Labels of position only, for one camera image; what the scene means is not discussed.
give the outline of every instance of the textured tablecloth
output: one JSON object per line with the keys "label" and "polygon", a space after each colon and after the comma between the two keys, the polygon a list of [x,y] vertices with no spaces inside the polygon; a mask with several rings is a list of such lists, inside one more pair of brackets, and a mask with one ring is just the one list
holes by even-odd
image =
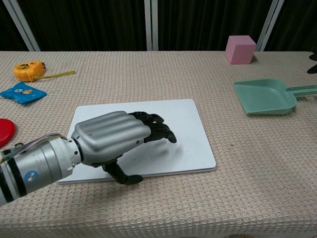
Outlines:
{"label": "textured tablecloth", "polygon": [[0,90],[15,64],[41,60],[30,85],[47,96],[27,106],[0,98],[18,127],[5,148],[51,132],[67,135],[77,106],[195,100],[217,167],[212,172],[115,182],[52,184],[0,208],[0,237],[207,237],[317,230],[317,97],[287,116],[247,116],[233,83],[273,77],[317,84],[309,52],[255,53],[229,65],[224,52],[0,52]]}

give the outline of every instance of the silver robotic hand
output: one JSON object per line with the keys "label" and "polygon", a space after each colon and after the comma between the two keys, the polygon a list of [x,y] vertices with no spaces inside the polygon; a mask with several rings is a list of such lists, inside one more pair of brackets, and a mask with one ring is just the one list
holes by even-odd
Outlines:
{"label": "silver robotic hand", "polygon": [[102,166],[120,184],[136,184],[140,175],[126,175],[117,158],[133,148],[162,138],[176,143],[176,137],[164,119],[145,112],[113,112],[76,124],[72,138],[77,142],[82,163]]}
{"label": "silver robotic hand", "polygon": [[125,152],[154,140],[176,137],[164,120],[145,112],[113,112],[78,123],[70,139],[49,134],[0,153],[0,205],[72,174],[83,163],[108,172],[120,184],[136,184],[117,164]]}

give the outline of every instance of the red frisbee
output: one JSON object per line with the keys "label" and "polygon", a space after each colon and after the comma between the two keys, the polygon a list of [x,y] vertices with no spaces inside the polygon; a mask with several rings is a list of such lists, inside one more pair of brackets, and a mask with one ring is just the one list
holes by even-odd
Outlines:
{"label": "red frisbee", "polygon": [[14,134],[14,123],[8,119],[0,119],[0,147],[8,143]]}

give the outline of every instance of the green dustpan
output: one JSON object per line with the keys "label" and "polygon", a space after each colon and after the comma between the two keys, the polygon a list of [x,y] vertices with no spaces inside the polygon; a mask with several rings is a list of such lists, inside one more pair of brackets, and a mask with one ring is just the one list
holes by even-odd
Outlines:
{"label": "green dustpan", "polygon": [[235,82],[234,88],[247,114],[287,114],[296,106],[295,96],[317,94],[317,85],[288,88],[272,78]]}

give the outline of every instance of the blue packet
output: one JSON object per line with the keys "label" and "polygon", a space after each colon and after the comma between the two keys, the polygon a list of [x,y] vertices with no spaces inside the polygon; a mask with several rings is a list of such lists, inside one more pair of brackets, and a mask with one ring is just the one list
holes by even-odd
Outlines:
{"label": "blue packet", "polygon": [[46,92],[30,87],[24,82],[15,84],[13,87],[0,93],[0,96],[13,99],[21,104],[37,100],[46,95]]}

